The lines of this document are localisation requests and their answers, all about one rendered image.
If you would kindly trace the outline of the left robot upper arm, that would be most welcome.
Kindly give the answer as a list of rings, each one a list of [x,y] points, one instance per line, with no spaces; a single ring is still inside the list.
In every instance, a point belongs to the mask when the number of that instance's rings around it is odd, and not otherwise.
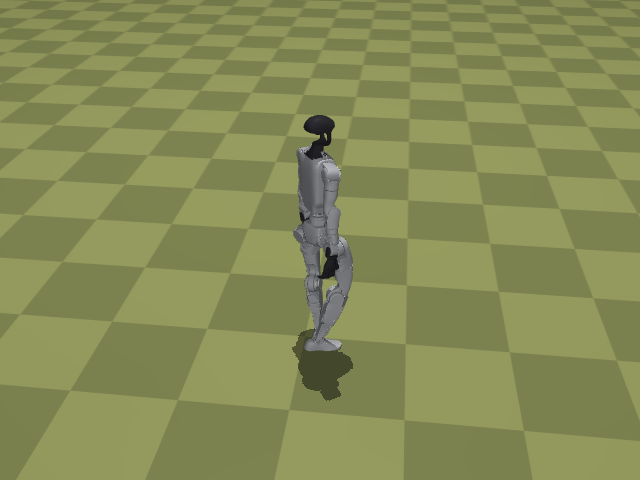
[[[300,171],[299,171],[299,158],[300,158],[300,154],[302,153],[302,151],[306,148],[310,148],[310,146],[307,147],[302,147],[297,149],[297,158],[298,158],[298,176],[299,176],[299,188],[300,188]]]

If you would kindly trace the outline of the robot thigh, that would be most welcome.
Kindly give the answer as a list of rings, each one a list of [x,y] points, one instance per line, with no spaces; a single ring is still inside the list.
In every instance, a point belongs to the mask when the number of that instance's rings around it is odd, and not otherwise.
[[[347,241],[341,237],[339,238],[339,252],[338,252],[338,264],[339,269],[335,270],[335,279],[337,281],[337,285],[333,285],[329,287],[326,291],[326,298],[329,301],[329,297],[331,294],[335,292],[340,292],[344,296],[344,300],[346,299],[348,292],[351,287],[352,278],[353,278],[353,259],[351,255],[351,251]],[[323,251],[326,254],[326,235],[322,238]]]
[[[300,250],[303,254],[304,261],[306,264],[306,270],[308,277],[308,290],[310,292],[320,291],[323,285],[323,279],[319,279],[317,276],[320,276],[320,248],[319,246],[314,246],[310,244],[303,237],[303,223],[297,226],[293,231],[293,235],[295,239],[301,243]]]

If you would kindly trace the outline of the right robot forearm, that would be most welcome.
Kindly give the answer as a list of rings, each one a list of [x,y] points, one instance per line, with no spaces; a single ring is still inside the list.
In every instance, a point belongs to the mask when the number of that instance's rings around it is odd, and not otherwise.
[[[326,248],[329,247],[331,250],[330,256],[337,255],[339,252],[338,244],[338,227],[339,227],[339,219],[340,219],[340,210],[337,208],[332,208],[329,211],[327,221],[324,223],[324,228],[326,228]]]

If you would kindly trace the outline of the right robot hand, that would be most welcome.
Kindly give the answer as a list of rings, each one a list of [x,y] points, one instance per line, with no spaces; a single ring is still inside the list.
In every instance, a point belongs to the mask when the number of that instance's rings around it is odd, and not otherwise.
[[[319,279],[328,279],[330,277],[333,277],[335,275],[335,270],[339,269],[339,264],[338,264],[338,254],[334,255],[334,256],[330,256],[331,250],[329,247],[326,248],[326,254],[325,257],[327,258],[327,261],[325,262],[324,265],[324,270],[321,276],[317,276]]]

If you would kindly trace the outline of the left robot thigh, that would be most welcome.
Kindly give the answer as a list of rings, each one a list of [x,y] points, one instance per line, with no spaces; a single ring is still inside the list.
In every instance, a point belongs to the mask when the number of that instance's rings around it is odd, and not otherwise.
[[[308,277],[308,290],[310,292],[320,291],[323,285],[323,279],[319,279],[317,276],[320,276],[320,248],[319,246],[314,246],[310,244],[303,237],[303,223],[297,226],[293,231],[293,235],[295,239],[301,243],[300,250],[303,254],[304,261],[306,264],[306,270]]]

